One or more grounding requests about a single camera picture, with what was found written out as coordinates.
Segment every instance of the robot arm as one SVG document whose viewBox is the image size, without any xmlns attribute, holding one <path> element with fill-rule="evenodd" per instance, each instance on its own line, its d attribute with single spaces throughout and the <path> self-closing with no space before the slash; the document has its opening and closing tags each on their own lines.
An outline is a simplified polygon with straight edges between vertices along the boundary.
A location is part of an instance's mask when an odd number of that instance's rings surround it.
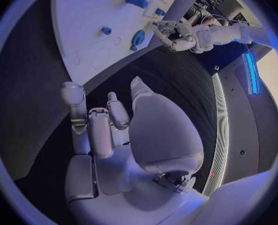
<svg viewBox="0 0 278 225">
<path fill-rule="evenodd" d="M 176 40 L 168 39 L 174 29 L 182 35 Z M 160 41 L 172 51 L 192 49 L 195 53 L 203 53 L 213 49 L 213 45 L 224 45 L 230 42 L 251 44 L 252 42 L 270 46 L 263 27 L 250 27 L 246 23 L 231 26 L 197 25 L 192 27 L 187 22 L 159 21 L 152 24 L 152 30 Z"/>
</svg>

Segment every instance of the dark floor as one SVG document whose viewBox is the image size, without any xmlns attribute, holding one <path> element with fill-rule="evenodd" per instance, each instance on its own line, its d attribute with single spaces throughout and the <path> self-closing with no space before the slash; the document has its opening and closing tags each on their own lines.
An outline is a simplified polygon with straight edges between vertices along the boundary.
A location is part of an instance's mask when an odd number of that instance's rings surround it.
<svg viewBox="0 0 278 225">
<path fill-rule="evenodd" d="M 216 103 L 212 78 L 190 52 L 172 53 L 164 47 L 135 60 L 87 96 L 88 108 L 104 107 L 115 91 L 132 116 L 130 82 L 135 76 L 155 92 L 178 104 L 196 126 L 204 147 L 204 163 L 196 174 L 195 189 L 202 191 L 216 144 Z M 73 155 L 69 117 L 49 137 L 25 178 L 16 184 L 43 213 L 59 224 L 71 224 L 64 198 L 66 169 Z"/>
</svg>

